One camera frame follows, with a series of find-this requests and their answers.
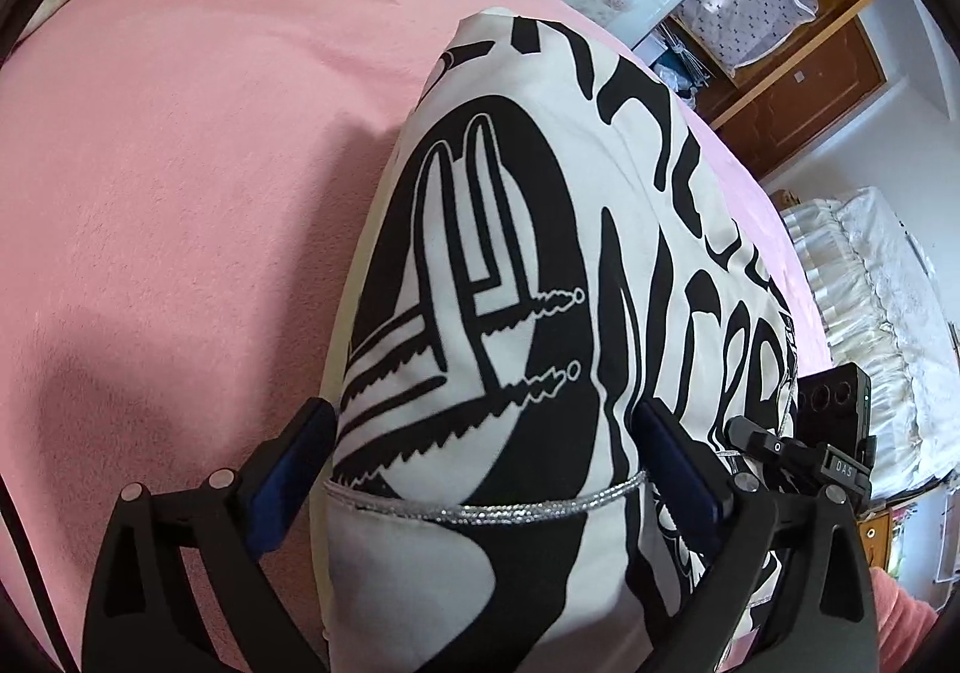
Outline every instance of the screw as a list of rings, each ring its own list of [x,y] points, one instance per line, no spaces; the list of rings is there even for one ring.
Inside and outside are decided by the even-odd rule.
[[[843,491],[843,489],[840,489],[840,486],[837,486],[837,484],[832,484],[827,486],[827,499],[829,499],[830,502],[835,502],[837,505],[843,505],[847,502],[847,493]]]
[[[757,481],[757,477],[752,472],[738,472],[733,476],[733,485],[741,491],[754,492],[760,489],[760,481]]]
[[[233,483],[236,473],[233,470],[228,470],[227,467],[224,467],[224,470],[217,470],[213,475],[208,478],[208,484],[213,487],[213,489],[227,489],[227,486]]]
[[[120,489],[120,499],[124,502],[133,502],[133,500],[136,500],[141,494],[143,494],[142,484],[127,484],[123,489]]]

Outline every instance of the black and white garment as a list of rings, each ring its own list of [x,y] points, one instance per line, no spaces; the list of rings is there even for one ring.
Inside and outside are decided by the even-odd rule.
[[[783,432],[784,300],[678,101],[558,23],[464,21],[385,178],[325,486],[333,670],[632,673],[704,568],[626,419]]]

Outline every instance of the white wall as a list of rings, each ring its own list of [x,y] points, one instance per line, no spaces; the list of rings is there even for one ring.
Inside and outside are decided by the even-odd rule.
[[[947,318],[960,323],[960,65],[942,37],[931,42],[926,26],[933,22],[925,14],[913,0],[872,5],[864,26],[890,80],[887,89],[764,186],[771,193],[788,188],[801,199],[880,187],[933,260]]]

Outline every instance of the black cable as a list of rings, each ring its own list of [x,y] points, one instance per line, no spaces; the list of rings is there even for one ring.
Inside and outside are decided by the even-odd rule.
[[[70,647],[64,638],[64,631],[59,626],[56,619],[53,603],[50,602],[50,595],[47,593],[46,584],[43,583],[43,576],[40,574],[40,566],[37,564],[37,557],[34,556],[34,549],[30,547],[30,539],[27,538],[27,531],[23,528],[23,522],[20,520],[19,513],[16,512],[16,506],[13,505],[13,498],[7,490],[7,484],[0,475],[0,518],[7,526],[13,541],[13,548],[16,549],[16,555],[20,558],[20,565],[27,577],[27,584],[30,592],[34,595],[34,602],[37,604],[37,612],[40,613],[40,619],[43,621],[43,627],[50,638],[51,646],[54,647],[56,657],[59,659],[64,673],[80,673],[76,660],[70,652]]]

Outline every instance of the pink blanket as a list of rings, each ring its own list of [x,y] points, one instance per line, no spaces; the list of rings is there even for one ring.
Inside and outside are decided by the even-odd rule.
[[[238,465],[317,392],[397,130],[457,22],[492,5],[611,41],[557,0],[73,0],[0,70],[0,471],[75,650],[119,489]],[[819,371],[776,211],[691,122]],[[303,519],[266,569],[318,638]],[[17,573],[0,533],[29,606]]]

